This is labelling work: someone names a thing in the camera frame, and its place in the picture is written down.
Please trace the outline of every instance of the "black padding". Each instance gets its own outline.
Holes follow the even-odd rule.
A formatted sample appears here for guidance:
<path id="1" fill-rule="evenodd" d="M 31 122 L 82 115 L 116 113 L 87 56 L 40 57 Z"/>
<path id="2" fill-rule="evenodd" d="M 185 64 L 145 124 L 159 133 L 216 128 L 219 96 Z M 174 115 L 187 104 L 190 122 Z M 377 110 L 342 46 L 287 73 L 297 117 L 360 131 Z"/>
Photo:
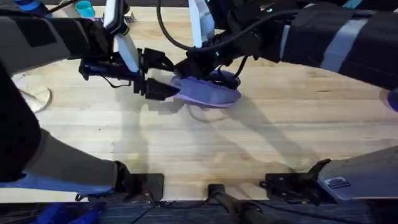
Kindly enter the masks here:
<path id="1" fill-rule="evenodd" d="M 357 9 L 392 12 L 398 8 L 397 0 L 362 0 Z"/>
<path id="2" fill-rule="evenodd" d="M 77 21 L 72 19 L 51 19 L 49 20 L 67 46 L 72 57 L 82 56 L 90 51 L 84 33 L 79 29 Z"/>
<path id="3" fill-rule="evenodd" d="M 29 17 L 10 18 L 18 25 L 31 47 L 40 47 L 57 42 L 49 25 L 43 19 Z"/>
<path id="4" fill-rule="evenodd" d="M 362 28 L 339 73 L 387 90 L 398 87 L 398 14 L 379 12 Z"/>
<path id="5" fill-rule="evenodd" d="M 2 65 L 0 102 L 0 182 L 12 182 L 37 150 L 40 126 Z"/>
<path id="6" fill-rule="evenodd" d="M 330 42 L 352 16 L 353 10 L 330 3 L 303 9 L 292 21 L 282 60 L 319 67 Z"/>

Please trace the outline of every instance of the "black mount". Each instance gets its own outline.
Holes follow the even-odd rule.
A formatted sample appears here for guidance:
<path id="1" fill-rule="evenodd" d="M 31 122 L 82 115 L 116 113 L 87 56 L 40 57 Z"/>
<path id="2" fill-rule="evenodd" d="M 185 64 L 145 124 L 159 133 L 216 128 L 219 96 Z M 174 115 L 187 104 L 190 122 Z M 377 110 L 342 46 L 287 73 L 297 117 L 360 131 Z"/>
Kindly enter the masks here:
<path id="1" fill-rule="evenodd" d="M 309 202 L 314 205 L 336 203 L 318 183 L 318 174 L 331 160 L 325 159 L 302 174 L 266 174 L 260 187 L 267 191 L 269 199 L 284 199 L 288 203 Z"/>
<path id="2" fill-rule="evenodd" d="M 79 202 L 88 198 L 89 202 L 158 202 L 164 194 L 163 174 L 131 174 L 126 165 L 115 162 L 118 165 L 118 179 L 112 193 L 103 195 L 76 195 Z"/>
<path id="3" fill-rule="evenodd" d="M 127 80 L 129 81 L 127 86 L 131 85 L 131 82 L 134 82 L 134 93 L 145 96 L 146 99 L 150 100 L 164 101 L 166 98 L 174 96 L 180 91 L 178 88 L 158 82 L 154 78 L 145 78 L 145 74 L 150 68 L 158 68 L 170 72 L 174 71 L 173 63 L 165 56 L 164 52 L 153 49 L 138 49 L 138 53 L 138 72 L 130 71 L 118 52 L 111 54 L 110 57 L 83 58 L 80 61 L 79 72 L 85 80 L 88 80 L 90 76 L 100 76 L 103 78 Z M 113 88 L 120 87 L 113 84 L 111 86 Z"/>
<path id="4" fill-rule="evenodd" d="M 228 212 L 234 224 L 291 224 L 285 220 L 273 220 L 266 217 L 260 207 L 248 200 L 238 200 L 225 193 L 223 184 L 209 184 L 208 198 L 220 203 Z"/>

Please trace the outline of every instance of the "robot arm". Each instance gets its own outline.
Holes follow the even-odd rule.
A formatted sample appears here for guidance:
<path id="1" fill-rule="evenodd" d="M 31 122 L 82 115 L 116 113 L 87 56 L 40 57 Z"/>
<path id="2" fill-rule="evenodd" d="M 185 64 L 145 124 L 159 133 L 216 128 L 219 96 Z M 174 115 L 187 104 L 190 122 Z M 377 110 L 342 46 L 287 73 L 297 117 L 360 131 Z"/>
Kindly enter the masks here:
<path id="1" fill-rule="evenodd" d="M 204 47 L 232 39 L 273 14 L 297 11 L 260 23 L 215 50 L 188 50 L 187 59 L 176 64 L 183 76 L 206 78 L 219 65 L 253 56 L 324 68 L 388 90 L 398 86 L 396 13 L 352 10 L 328 2 L 306 7 L 297 1 L 278 1 L 263 7 L 255 1 L 234 6 L 210 1 L 208 6 L 216 15 L 216 26 L 225 31 L 204 42 Z"/>

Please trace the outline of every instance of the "blue object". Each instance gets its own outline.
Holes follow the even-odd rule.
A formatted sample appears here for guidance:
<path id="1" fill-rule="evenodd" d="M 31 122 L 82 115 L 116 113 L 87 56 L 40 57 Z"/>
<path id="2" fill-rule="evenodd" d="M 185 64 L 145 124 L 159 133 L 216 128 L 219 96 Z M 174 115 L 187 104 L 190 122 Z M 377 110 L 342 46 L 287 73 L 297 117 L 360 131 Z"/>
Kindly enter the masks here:
<path id="1" fill-rule="evenodd" d="M 30 224 L 93 224 L 100 217 L 104 204 L 96 204 L 88 212 L 76 217 L 73 210 L 67 208 L 64 203 L 51 203 L 45 210 Z"/>
<path id="2" fill-rule="evenodd" d="M 343 7 L 350 8 L 350 9 L 356 9 L 359 4 L 361 4 L 362 0 L 348 0 L 346 4 L 343 5 Z"/>
<path id="3" fill-rule="evenodd" d="M 91 6 L 91 3 L 89 1 L 80 1 L 78 3 L 76 3 L 75 5 L 75 9 L 77 12 L 79 12 L 79 14 L 82 17 L 94 17 L 95 16 L 95 11 L 93 9 L 93 6 Z"/>
<path id="4" fill-rule="evenodd" d="M 387 95 L 387 102 L 390 107 L 395 111 L 398 112 L 398 92 L 397 90 L 391 91 Z"/>
<path id="5" fill-rule="evenodd" d="M 75 217 L 68 212 L 65 204 L 51 203 L 45 210 L 30 224 L 66 224 Z"/>
<path id="6" fill-rule="evenodd" d="M 19 9 L 39 16 L 47 16 L 49 10 L 39 0 L 15 0 Z"/>
<path id="7" fill-rule="evenodd" d="M 82 195 L 105 194 L 112 191 L 110 186 L 84 185 L 66 180 L 52 179 L 40 175 L 25 173 L 25 177 L 14 182 L 0 182 L 1 187 L 21 187 L 28 189 L 58 190 L 77 192 Z"/>
<path id="8" fill-rule="evenodd" d="M 98 204 L 86 212 L 83 216 L 69 222 L 68 224 L 92 224 L 96 223 L 100 218 L 100 214 L 104 209 L 104 204 Z"/>

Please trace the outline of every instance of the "black strap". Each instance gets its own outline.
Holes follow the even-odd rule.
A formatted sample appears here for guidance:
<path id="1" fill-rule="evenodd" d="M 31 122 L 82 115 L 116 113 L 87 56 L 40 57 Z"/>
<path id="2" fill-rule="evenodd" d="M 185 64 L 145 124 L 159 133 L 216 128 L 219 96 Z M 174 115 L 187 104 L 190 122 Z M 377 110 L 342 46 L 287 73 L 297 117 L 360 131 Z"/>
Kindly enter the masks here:
<path id="1" fill-rule="evenodd" d="M 330 42 L 353 14 L 325 2 L 303 9 L 292 21 L 282 60 L 319 67 Z"/>
<path id="2" fill-rule="evenodd" d="M 392 90 L 398 87 L 398 14 L 379 12 L 361 29 L 339 73 Z"/>

